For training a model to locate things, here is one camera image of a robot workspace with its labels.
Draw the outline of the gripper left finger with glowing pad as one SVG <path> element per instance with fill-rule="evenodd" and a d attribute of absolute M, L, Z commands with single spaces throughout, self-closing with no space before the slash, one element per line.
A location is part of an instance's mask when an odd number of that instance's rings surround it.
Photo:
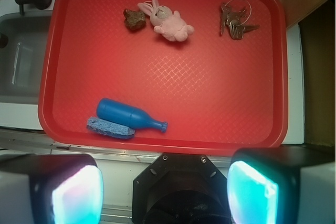
<path fill-rule="evenodd" d="M 99 223 L 102 205 L 89 154 L 1 155 L 1 223 Z"/>

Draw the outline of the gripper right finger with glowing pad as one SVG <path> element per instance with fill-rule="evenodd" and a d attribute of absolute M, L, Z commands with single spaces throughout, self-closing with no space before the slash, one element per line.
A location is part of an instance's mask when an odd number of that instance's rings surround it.
<path fill-rule="evenodd" d="M 335 149 L 241 148 L 227 195 L 234 223 L 335 223 Z"/>

